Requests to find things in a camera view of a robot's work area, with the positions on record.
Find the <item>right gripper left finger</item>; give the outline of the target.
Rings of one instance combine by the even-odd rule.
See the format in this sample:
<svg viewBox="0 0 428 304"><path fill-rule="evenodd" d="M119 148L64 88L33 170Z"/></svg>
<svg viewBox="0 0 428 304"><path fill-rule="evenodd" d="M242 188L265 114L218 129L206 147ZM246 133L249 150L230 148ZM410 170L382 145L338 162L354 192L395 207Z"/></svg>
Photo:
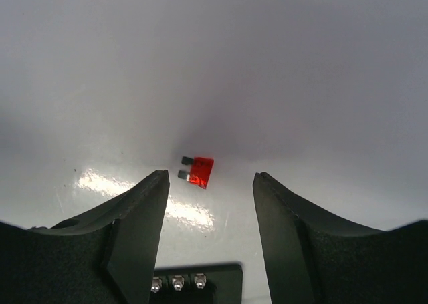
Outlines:
<svg viewBox="0 0 428 304"><path fill-rule="evenodd" d="M51 228L31 228L58 240L80 262L92 256L101 277L125 303L148 303L169 193L169 173L156 170L126 192Z"/></svg>

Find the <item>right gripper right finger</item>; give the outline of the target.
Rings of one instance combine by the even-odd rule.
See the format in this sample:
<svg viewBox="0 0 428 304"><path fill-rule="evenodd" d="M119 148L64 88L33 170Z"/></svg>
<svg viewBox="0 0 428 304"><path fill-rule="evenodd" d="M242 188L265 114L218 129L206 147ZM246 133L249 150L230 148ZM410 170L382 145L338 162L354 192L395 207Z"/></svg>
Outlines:
<svg viewBox="0 0 428 304"><path fill-rule="evenodd" d="M386 303L380 231L298 196L266 172L253 196L272 303Z"/></svg>

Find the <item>black fuse box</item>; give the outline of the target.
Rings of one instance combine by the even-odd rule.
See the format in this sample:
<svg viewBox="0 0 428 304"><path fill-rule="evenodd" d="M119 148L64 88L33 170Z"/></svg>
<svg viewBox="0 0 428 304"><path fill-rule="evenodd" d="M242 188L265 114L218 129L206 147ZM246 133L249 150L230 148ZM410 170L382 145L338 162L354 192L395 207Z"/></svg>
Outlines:
<svg viewBox="0 0 428 304"><path fill-rule="evenodd" d="M220 263L156 269L150 303L242 302L243 269Z"/></svg>

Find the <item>red fuse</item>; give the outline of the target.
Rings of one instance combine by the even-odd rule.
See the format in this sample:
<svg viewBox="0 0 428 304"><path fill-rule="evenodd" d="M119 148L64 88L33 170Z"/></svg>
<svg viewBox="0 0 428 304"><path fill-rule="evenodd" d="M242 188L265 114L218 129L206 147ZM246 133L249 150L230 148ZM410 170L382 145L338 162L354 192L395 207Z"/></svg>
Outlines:
<svg viewBox="0 0 428 304"><path fill-rule="evenodd" d="M206 189L213 169L214 159L183 156L181 158L183 166L189 166L188 170L179 170L177 177L188 183Z"/></svg>

